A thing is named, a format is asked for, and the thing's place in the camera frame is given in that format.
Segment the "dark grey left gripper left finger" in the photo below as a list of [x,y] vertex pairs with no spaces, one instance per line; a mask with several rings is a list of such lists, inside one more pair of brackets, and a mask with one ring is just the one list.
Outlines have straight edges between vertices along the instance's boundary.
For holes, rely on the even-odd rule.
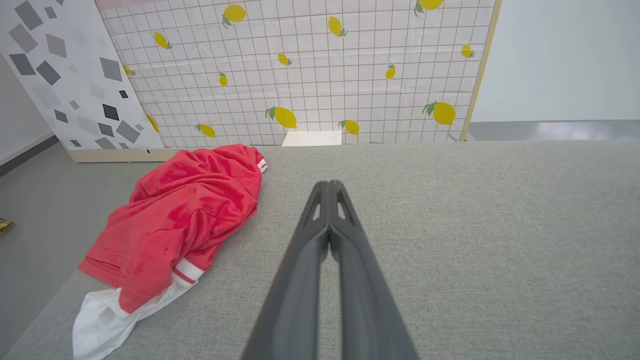
[[241,360],[317,360],[320,268],[328,241],[329,183],[318,182],[302,210]]

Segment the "red garment with white trim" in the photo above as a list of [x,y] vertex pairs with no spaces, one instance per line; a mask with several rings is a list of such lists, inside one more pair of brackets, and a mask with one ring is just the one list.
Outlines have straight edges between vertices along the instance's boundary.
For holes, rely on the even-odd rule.
[[74,321],[73,360],[103,360],[138,322],[185,294],[258,209],[265,157],[242,144],[181,150],[135,184],[78,269],[89,292]]

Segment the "lemon print partition panel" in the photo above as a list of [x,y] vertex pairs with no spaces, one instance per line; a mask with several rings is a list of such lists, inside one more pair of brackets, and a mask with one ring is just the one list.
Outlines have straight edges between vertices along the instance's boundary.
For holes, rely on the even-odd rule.
[[94,0],[165,147],[469,139],[503,0]]

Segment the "white box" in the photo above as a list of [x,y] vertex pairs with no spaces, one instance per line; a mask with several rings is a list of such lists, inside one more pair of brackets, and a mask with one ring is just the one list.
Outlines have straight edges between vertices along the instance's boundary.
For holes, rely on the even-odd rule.
[[283,147],[339,146],[342,132],[331,131],[290,131],[282,142]]

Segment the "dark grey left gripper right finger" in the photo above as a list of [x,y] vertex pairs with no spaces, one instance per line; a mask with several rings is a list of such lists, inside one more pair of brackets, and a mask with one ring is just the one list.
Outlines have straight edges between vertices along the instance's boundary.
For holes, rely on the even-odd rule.
[[330,251],[339,265],[342,360],[419,360],[345,185],[330,182]]

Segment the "grey geometric print panel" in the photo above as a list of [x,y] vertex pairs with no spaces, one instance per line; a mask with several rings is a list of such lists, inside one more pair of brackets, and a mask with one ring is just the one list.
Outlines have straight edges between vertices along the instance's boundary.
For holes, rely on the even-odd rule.
[[157,150],[94,0],[0,0],[0,55],[69,150]]

